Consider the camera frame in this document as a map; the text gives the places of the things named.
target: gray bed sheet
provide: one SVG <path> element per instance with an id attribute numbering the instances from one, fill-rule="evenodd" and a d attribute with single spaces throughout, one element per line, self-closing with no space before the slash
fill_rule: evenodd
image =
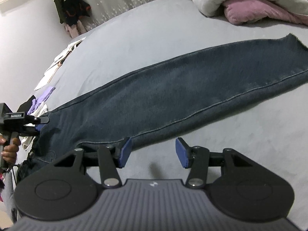
<path id="1" fill-rule="evenodd" d="M 308 45 L 308 29 L 304 26 L 279 21 L 234 26 L 224 18 L 206 18 L 192 0 L 156 0 L 86 33 L 87 38 L 50 82 L 56 90 L 47 105 L 53 110 L 128 72 L 195 50 L 235 41 L 282 38 L 289 33 Z M 305 84 L 181 136 L 190 145 L 205 146 L 215 152 L 225 147 L 236 149 L 285 178 L 296 196 L 289 218 L 301 229 L 307 229 L 307 105 L 308 84 Z M 21 150 L 18 161 L 26 155 Z M 127 178 L 185 181 L 188 172 L 177 158 L 175 139 L 132 152 L 126 167 L 119 170 L 123 181 Z M 100 182 L 97 168 L 88 169 L 88 173 Z M 217 169 L 210 169 L 210 180 L 218 176 Z"/>

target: purple clothing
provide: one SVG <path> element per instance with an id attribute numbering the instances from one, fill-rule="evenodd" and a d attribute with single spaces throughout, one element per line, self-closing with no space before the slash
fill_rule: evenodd
<path id="1" fill-rule="evenodd" d="M 27 114 L 30 115 L 34 111 L 36 111 L 38 109 L 38 107 L 41 105 L 41 103 L 45 102 L 55 89 L 56 89 L 55 87 L 48 87 L 39 98 L 33 99 L 32 100 L 32 106 L 29 109 Z"/>

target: blue gripper pad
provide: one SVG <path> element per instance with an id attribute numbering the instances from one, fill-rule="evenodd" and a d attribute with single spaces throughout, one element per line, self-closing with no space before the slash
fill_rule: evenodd
<path id="1" fill-rule="evenodd" d="M 36 129 L 37 131 L 41 131 L 42 127 L 44 127 L 44 126 L 45 126 L 45 124 L 35 125 L 35 129 Z"/>
<path id="2" fill-rule="evenodd" d="M 185 147 L 182 145 L 182 143 L 179 141 L 178 138 L 175 140 L 175 150 L 177 153 L 177 156 L 182 164 L 183 168 L 188 168 L 188 156 L 187 156 L 187 151 Z"/>
<path id="3" fill-rule="evenodd" d="M 132 149 L 132 142 L 131 138 L 128 139 L 128 141 L 124 144 L 124 146 L 121 149 L 120 157 L 119 157 L 119 168 L 125 167 L 125 164 L 131 154 Z"/>

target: human hand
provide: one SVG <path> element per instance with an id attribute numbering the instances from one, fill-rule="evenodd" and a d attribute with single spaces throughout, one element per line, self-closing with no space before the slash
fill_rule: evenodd
<path id="1" fill-rule="evenodd" d="M 0 135 L 0 145 L 4 145 L 6 140 Z M 17 158 L 17 152 L 19 150 L 19 145 L 21 144 L 19 138 L 13 139 L 13 144 L 5 146 L 3 152 L 1 152 L 1 156 L 5 161 L 11 164 L 15 164 Z"/>

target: dark blue jeans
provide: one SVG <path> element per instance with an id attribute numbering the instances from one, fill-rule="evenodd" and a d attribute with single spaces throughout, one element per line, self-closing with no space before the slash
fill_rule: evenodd
<path id="1" fill-rule="evenodd" d="M 83 143 L 139 147 L 179 135 L 308 81 L 293 35 L 198 50 L 126 74 L 48 113 L 21 180 Z"/>

